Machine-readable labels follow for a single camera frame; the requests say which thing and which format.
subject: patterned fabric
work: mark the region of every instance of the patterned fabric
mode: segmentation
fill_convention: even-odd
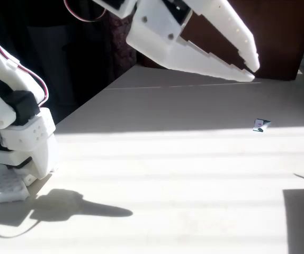
[[[109,81],[114,81],[137,63],[137,52],[126,43],[133,15],[121,20],[112,13],[105,24],[109,31],[106,48],[110,50]]]

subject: tabletop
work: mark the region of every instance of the tabletop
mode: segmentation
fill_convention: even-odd
[[[135,66],[55,134],[58,171],[0,204],[0,252],[304,253],[304,75]]]

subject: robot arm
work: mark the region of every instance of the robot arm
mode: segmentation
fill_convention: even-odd
[[[50,111],[38,106],[48,94],[30,73],[35,75],[0,46],[0,80],[12,89],[0,98],[0,141],[5,148],[0,149],[0,164],[17,167],[27,162],[21,173],[41,179],[57,162],[55,125]]]
[[[120,18],[132,13],[137,0],[93,0]],[[127,43],[161,66],[212,77],[252,81],[254,75],[229,65],[180,37],[192,15],[203,15],[238,50],[256,72],[260,63],[252,33],[227,0],[139,0]]]

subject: red wire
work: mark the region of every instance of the red wire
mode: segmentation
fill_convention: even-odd
[[[102,18],[105,13],[106,13],[106,9],[104,8],[104,11],[103,11],[103,14],[101,14],[99,17],[97,17],[96,19],[94,20],[86,20],[86,19],[83,19],[82,17],[79,17],[77,14],[75,14],[72,9],[68,6],[67,4],[67,0],[64,0],[64,4],[66,6],[66,9],[70,12],[70,14],[72,14],[75,18],[79,19],[80,21],[84,21],[84,22],[95,22],[97,21],[98,19]]]
[[[6,58],[6,60],[9,60],[9,57],[4,53],[4,51],[3,51],[1,48],[0,48],[0,53],[3,55],[3,57]],[[28,74],[30,74],[30,75],[34,76],[35,78],[37,78],[35,73],[33,73],[33,72],[31,72],[31,71],[28,71],[28,70],[24,69],[24,67],[18,65],[18,68],[22,69],[23,71],[25,71],[25,72],[27,72]],[[39,81],[40,81],[40,83],[42,84],[42,86],[44,87],[44,92],[45,92],[44,100],[45,100],[45,99],[47,98],[48,91],[47,91],[47,89],[46,89],[46,85],[45,85],[41,80],[39,80]]]

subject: dark wooden panel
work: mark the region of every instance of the dark wooden panel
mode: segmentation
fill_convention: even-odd
[[[304,53],[304,0],[229,2],[255,37],[261,63],[256,77],[295,79]],[[202,16],[191,17],[182,37],[229,64],[245,68],[237,49]]]

